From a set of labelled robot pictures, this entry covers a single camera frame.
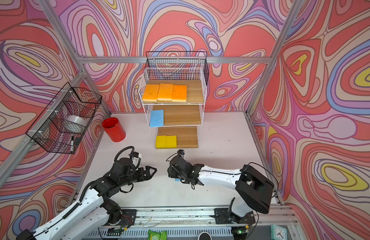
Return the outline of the yellow thick sponge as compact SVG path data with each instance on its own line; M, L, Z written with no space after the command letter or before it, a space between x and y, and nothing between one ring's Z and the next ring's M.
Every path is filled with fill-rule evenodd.
M166 148L173 149L177 147L177 136L171 135L166 138Z
M155 146L156 149L165 149L167 147L167 136L157 136Z

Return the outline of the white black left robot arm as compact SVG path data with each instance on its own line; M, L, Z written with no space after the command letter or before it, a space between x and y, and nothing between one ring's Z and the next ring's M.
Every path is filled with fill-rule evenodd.
M73 240L81 239L104 224L116 225L123 214L112 196L122 187L149 181L157 172L151 166L141 167L141 157L133 146L119 151L113 165L102 177L89 182L81 196L49 222L35 230L24 230L18 240Z

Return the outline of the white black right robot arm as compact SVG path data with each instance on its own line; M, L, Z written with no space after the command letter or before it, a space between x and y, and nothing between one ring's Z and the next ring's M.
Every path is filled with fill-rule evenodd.
M233 197L228 208L216 208L212 218L217 224L252 224L253 212L268 214L273 198L274 183L260 173L252 163L241 169L216 169L203 164L187 162L182 153L177 153L170 161L168 176L179 179L195 189L200 186L219 186L238 192L239 197Z

